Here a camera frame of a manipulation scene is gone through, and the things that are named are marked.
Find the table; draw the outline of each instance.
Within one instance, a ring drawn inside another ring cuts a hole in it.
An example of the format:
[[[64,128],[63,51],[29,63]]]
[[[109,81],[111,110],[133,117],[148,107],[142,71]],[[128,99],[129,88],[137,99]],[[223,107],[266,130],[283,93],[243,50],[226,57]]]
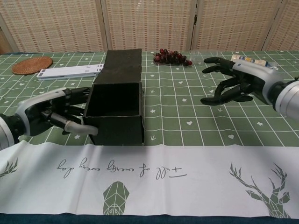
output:
[[[221,56],[230,59],[233,54],[277,62],[278,72],[285,81],[290,81],[299,74],[299,51],[222,52]],[[21,100],[59,87],[91,86],[94,80],[90,77],[40,82],[35,75],[13,75],[11,67],[14,63],[35,56],[50,56],[54,61],[51,67],[66,67],[103,63],[105,55],[103,52],[1,55],[0,113],[12,115]],[[256,98],[251,102],[241,104],[231,102],[215,107],[201,104],[200,99],[212,96],[216,85],[227,78],[223,74],[202,74],[201,71],[206,68],[206,65],[200,62],[192,67],[183,68],[182,66],[156,66],[152,63],[152,59],[152,52],[142,53],[145,145],[299,146],[299,123],[280,116],[271,106],[264,105]],[[91,143],[87,136],[61,135],[61,132],[61,129],[53,127],[39,136],[22,137],[21,140],[31,144],[53,142],[60,145],[85,145]],[[72,219],[73,215],[63,217]],[[138,222],[155,219],[167,223],[175,220],[168,216],[142,219],[138,219]],[[118,222],[119,217],[109,219],[111,220]],[[195,220],[207,222],[208,219],[193,220],[185,217],[180,222],[190,223]],[[252,219],[233,218],[232,220],[240,223],[241,220],[249,222]],[[208,221],[217,222],[219,219],[209,218]],[[255,222],[260,221],[261,223],[273,222],[273,219],[255,220]]]

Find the bamboo screen panel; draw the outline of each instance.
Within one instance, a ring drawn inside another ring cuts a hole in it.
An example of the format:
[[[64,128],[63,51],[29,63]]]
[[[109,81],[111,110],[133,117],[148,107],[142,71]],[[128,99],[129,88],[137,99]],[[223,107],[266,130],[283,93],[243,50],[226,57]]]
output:
[[[193,0],[105,2],[112,49],[185,50]]]
[[[267,50],[299,50],[299,1],[288,0]]]
[[[197,49],[261,50],[281,0],[203,0]]]
[[[104,50],[95,0],[0,0],[19,51]]]

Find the grape bunch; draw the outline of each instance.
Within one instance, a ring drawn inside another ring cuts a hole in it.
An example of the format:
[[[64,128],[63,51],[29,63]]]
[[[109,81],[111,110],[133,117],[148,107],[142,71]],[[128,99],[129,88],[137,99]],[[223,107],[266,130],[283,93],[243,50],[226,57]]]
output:
[[[185,55],[175,51],[168,51],[167,49],[160,49],[158,53],[155,54],[154,62],[156,64],[175,64],[190,66],[192,61],[187,60]]]

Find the cardboard box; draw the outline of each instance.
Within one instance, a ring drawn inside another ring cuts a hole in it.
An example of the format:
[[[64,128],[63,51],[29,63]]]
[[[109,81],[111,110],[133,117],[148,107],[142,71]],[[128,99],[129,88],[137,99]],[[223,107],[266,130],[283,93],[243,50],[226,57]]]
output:
[[[144,142],[141,49],[110,50],[93,82],[83,121],[99,129],[95,145],[135,146]]]

